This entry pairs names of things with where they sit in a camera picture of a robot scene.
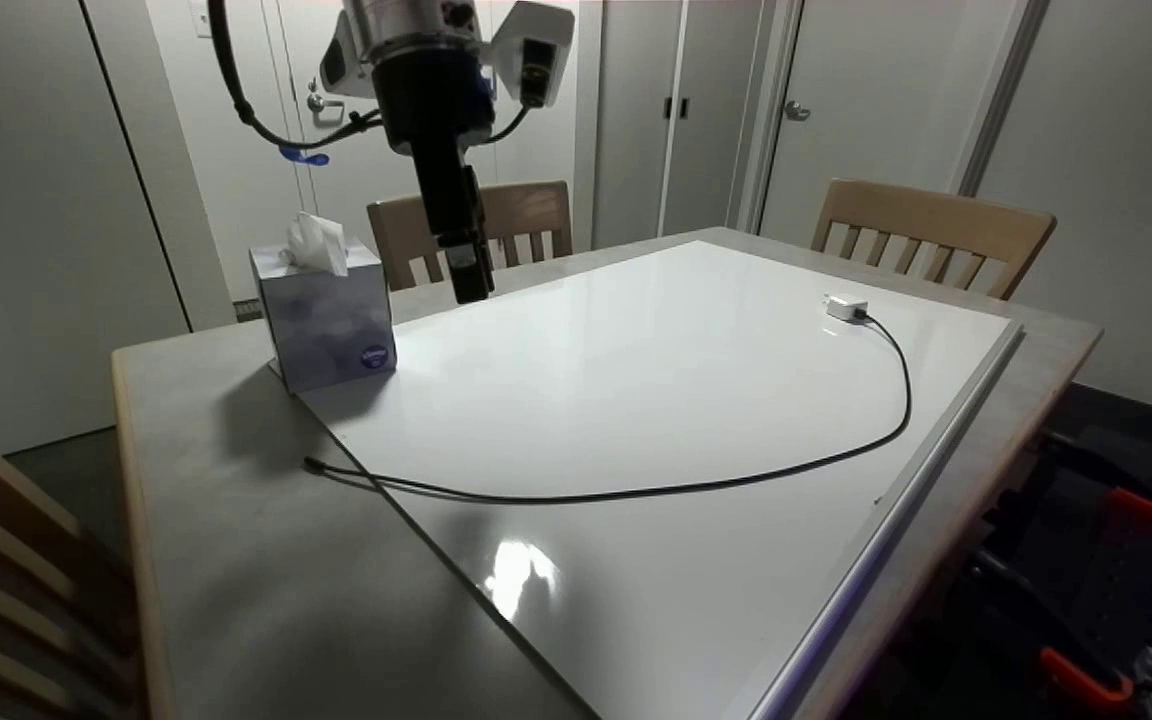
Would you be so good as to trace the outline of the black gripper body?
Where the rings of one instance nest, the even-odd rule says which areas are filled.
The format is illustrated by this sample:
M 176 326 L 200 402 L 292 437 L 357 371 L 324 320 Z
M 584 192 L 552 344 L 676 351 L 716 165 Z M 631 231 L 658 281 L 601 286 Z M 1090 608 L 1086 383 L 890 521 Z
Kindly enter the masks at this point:
M 401 155 L 466 153 L 493 134 L 493 86 L 474 52 L 416 48 L 377 62 L 386 134 Z

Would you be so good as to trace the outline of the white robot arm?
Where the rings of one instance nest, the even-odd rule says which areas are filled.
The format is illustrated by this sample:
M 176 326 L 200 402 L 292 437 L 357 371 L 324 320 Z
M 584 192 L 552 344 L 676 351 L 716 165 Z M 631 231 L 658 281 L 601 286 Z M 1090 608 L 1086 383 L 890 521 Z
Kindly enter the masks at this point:
M 387 146 L 416 165 L 431 238 L 461 305 L 493 292 L 484 212 L 466 146 L 498 120 L 474 0 L 344 0 L 320 84 L 379 105 Z

